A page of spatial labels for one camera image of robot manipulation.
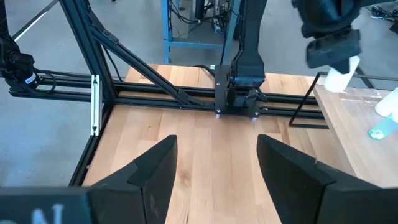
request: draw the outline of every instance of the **wooden board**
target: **wooden board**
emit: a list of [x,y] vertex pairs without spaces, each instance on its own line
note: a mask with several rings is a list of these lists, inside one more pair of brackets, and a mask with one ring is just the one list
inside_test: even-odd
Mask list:
[[[154,68],[175,85],[213,87],[200,68]],[[303,95],[312,77],[267,74],[264,93]],[[150,83],[130,69],[127,82]],[[167,223],[280,223],[259,168],[258,134],[318,157],[339,169],[328,130],[289,128],[287,118],[221,116],[187,110],[117,105],[84,185],[110,175],[169,134],[178,136],[178,163]]]
[[336,148],[347,156],[354,174],[380,187],[398,187],[398,133],[381,141],[368,135],[384,119],[374,106],[390,91],[347,88],[330,93],[317,85],[314,92]]

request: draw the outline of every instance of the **wooden table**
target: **wooden table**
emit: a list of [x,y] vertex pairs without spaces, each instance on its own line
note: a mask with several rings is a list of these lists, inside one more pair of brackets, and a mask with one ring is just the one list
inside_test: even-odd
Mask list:
[[381,141],[368,135],[384,119],[374,106],[388,93],[355,88],[330,93],[321,85],[314,89],[344,170],[380,187],[398,187],[398,133]]
[[[193,67],[156,65],[175,85],[213,88],[213,77]],[[264,93],[304,95],[313,77],[266,74]],[[130,69],[127,82],[150,83]],[[290,144],[342,169],[329,130],[290,128],[288,118],[221,116],[203,111],[117,105],[84,185],[131,162],[169,134],[178,136],[178,162],[167,223],[280,223],[261,175],[258,134]]]

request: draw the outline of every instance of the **wooden tabletop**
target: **wooden tabletop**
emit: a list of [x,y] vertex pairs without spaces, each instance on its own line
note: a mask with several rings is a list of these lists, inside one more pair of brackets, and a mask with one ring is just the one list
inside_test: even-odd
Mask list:
[[347,88],[331,93],[317,85],[315,97],[329,125],[338,153],[346,154],[345,169],[380,187],[398,187],[398,133],[381,141],[368,131],[384,118],[374,106],[390,91]]
[[[214,85],[213,77],[200,68],[154,68],[175,85]],[[266,77],[261,86],[264,93],[303,95],[313,80],[295,75]],[[150,83],[133,69],[126,81]],[[335,151],[329,130],[290,128],[288,121],[261,116],[253,122],[236,116],[216,118],[212,112],[117,105],[84,185],[94,184],[169,134],[176,134],[177,173],[167,223],[280,223],[257,160],[258,134],[267,134],[343,169],[340,158],[329,153]]]

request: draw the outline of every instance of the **concrete floor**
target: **concrete floor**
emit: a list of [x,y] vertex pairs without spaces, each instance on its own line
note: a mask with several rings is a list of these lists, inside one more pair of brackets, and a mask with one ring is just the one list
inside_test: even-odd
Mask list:
[[[6,1],[10,33],[15,33],[50,0]],[[91,0],[105,27],[147,63],[163,63],[162,21],[159,0]],[[363,9],[354,26],[362,34],[361,66],[368,75],[396,76],[398,35],[390,23],[369,18]],[[267,72],[314,75],[305,64],[308,43],[300,33],[298,12],[290,0],[268,0],[261,26],[259,52]],[[56,4],[19,40],[41,69],[86,72],[88,68]],[[172,49],[173,64],[217,64],[215,50]],[[121,74],[128,66],[115,57]],[[359,80],[352,85],[364,86]],[[378,88],[396,83],[376,82]],[[66,101],[13,98],[0,82],[0,186],[67,185],[90,135],[90,105]]]

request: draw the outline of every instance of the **gray floor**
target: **gray floor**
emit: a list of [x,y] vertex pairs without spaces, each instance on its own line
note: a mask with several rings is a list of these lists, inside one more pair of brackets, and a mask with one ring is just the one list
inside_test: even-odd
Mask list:
[[[20,29],[50,0],[6,1],[11,33]],[[163,63],[159,0],[91,0],[97,16],[121,42],[147,63]],[[354,26],[361,29],[361,66],[369,75],[396,76],[398,35],[391,24],[369,18],[363,9]],[[314,75],[305,64],[309,40],[300,33],[298,12],[290,0],[268,0],[259,51],[267,72]],[[37,68],[88,72],[59,4],[18,40]],[[172,48],[173,64],[217,64],[220,52]],[[122,74],[128,66],[115,59]],[[358,80],[352,85],[363,86]],[[378,88],[396,83],[377,82]],[[13,98],[0,82],[0,185],[67,185],[89,136],[87,103]]]

